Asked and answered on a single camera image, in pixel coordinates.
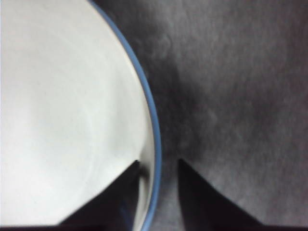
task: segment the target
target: plate rim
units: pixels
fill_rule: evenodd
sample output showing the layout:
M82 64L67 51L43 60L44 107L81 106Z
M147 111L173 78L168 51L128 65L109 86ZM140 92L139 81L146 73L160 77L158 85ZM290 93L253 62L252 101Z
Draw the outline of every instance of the plate rim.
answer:
M142 85L142 89L148 104L153 135L154 135L154 179L153 179L153 188L150 198L150 204L148 207L148 211L146 213L144 222L141 227L141 231L147 231L150 228L152 223L154 212L157 205L158 194L159 194L159 186L160 186L160 179L161 179L161 165L162 165L162 148L161 148L161 136L160 136L160 129L159 129L159 122L158 116L156 111L156 106L154 103L154 99L150 90L149 83L146 79L144 71L135 55L133 49L131 48L128 41L125 39L124 35L121 33L119 28L116 24L109 18L109 16L101 9L93 0L88 0L90 4L96 9L96 11L101 15L101 17L107 22L107 24L111 27L114 34L119 39L120 43L122 44L126 54L128 55L136 73L139 78L139 81Z

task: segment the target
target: white plate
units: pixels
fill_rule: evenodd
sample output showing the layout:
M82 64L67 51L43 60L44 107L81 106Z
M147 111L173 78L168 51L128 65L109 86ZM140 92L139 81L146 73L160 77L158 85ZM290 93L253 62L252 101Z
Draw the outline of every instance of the white plate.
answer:
M57 224L139 159L149 226L160 138L129 49L87 1L1 1L1 225Z

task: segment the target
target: dark triangular shape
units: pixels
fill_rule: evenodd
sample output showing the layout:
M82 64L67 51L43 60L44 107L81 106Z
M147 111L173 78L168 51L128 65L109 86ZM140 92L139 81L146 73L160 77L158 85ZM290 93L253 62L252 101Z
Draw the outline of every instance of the dark triangular shape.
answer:
M139 162L132 163L112 184L74 212L61 224L103 225L107 230L130 230L132 217L125 208L123 199L133 190L138 195Z
M217 192L184 160L179 160L179 199L186 230L254 227L261 223Z

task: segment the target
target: gray tablecloth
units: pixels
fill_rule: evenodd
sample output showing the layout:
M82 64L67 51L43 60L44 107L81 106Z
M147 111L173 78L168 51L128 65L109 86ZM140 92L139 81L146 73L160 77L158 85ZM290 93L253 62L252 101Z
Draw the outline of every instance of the gray tablecloth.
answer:
M308 226L308 2L98 0L148 77L163 144L153 231L180 231L176 160L267 224Z

